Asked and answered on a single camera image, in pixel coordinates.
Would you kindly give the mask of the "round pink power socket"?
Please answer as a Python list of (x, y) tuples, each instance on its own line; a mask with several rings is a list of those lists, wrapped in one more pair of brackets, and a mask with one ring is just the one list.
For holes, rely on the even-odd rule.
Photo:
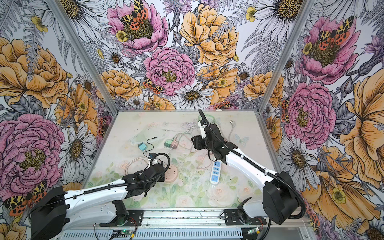
[(165, 173), (165, 183), (172, 183), (178, 178), (178, 169), (175, 165), (171, 164)]

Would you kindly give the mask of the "teal charger with white cable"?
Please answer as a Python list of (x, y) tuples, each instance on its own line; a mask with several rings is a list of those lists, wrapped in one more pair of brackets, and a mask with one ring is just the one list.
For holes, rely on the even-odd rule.
[(140, 144), (138, 144), (138, 148), (139, 148), (142, 152), (144, 152), (144, 151), (147, 150), (147, 145), (146, 145), (145, 143), (140, 143)]

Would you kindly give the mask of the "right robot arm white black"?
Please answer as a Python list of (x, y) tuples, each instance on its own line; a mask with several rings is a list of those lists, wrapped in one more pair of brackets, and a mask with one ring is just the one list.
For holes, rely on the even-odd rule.
[(191, 138), (196, 150), (207, 150), (216, 161), (242, 172), (262, 190), (262, 199), (247, 198), (237, 210), (242, 223), (247, 224), (258, 217), (267, 217), (281, 225), (285, 220), (297, 220), (306, 214), (304, 198), (294, 186), (291, 176), (282, 171), (277, 173), (260, 165), (245, 155), (235, 144), (225, 141), (219, 127), (210, 123), (199, 110), (200, 135)]

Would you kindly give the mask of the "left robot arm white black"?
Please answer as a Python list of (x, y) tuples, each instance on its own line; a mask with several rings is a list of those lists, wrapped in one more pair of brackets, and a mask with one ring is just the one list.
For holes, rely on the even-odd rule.
[(147, 169), (125, 175), (120, 180), (86, 190), (67, 191), (57, 187), (32, 208), (30, 220), (33, 240), (48, 240), (59, 234), (70, 221), (70, 215), (86, 208), (124, 200), (147, 193), (162, 182), (171, 164), (165, 153), (151, 155)]

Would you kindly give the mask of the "pink charger adapter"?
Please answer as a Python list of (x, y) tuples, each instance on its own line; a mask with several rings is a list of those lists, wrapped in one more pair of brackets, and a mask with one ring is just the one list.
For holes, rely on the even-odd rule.
[(178, 141), (173, 141), (173, 142), (171, 143), (171, 148), (172, 148), (172, 149), (177, 149), (178, 145), (179, 145), (179, 142), (178, 142)]

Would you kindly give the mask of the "white blue power strip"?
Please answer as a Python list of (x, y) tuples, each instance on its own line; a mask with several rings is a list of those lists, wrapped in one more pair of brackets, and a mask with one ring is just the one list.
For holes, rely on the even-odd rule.
[(218, 185), (220, 181), (222, 162), (216, 161), (213, 163), (210, 175), (210, 183), (212, 185)]

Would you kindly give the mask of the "green charger adapter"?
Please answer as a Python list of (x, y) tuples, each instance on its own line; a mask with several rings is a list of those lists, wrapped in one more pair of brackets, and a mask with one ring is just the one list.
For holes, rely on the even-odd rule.
[(171, 148), (172, 147), (172, 143), (173, 143), (173, 140), (172, 139), (168, 139), (164, 142), (164, 146), (166, 148)]

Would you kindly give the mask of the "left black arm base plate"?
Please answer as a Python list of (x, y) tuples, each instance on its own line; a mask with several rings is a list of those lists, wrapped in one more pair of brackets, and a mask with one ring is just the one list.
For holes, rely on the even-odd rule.
[(107, 223), (100, 223), (100, 227), (140, 227), (144, 218), (144, 210), (127, 210), (118, 214)]

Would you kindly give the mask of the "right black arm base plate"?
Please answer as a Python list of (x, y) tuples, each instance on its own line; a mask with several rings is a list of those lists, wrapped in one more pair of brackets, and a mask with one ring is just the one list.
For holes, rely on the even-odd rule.
[(244, 211), (238, 209), (224, 209), (220, 218), (225, 221), (226, 226), (264, 226), (267, 220), (263, 217), (248, 217)]

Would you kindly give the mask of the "aluminium front rail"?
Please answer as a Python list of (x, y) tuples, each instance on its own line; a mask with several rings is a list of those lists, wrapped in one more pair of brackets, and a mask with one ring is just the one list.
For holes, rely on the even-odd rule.
[[(123, 209), (113, 210), (112, 207), (95, 207), (66, 217), (66, 223), (62, 230), (69, 231), (81, 228), (90, 228), (92, 225), (100, 227), (100, 223), (111, 221), (118, 214), (126, 213)], [(223, 208), (207, 209), (142, 209), (144, 218), (140, 228), (213, 228), (225, 226), (225, 221), (220, 218), (224, 212)], [(237, 226), (240, 228), (250, 228), (252, 226)]]

